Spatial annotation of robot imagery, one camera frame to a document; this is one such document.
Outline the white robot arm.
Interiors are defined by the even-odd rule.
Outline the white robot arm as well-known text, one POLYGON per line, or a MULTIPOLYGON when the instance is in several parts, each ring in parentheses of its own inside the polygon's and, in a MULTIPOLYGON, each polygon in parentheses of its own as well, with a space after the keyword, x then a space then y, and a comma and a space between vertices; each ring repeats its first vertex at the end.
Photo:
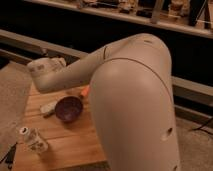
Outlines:
POLYGON ((181 171, 172 61, 160 38, 136 34, 70 65, 43 57, 27 68, 41 93, 89 87, 93 124, 112 171, 181 171))

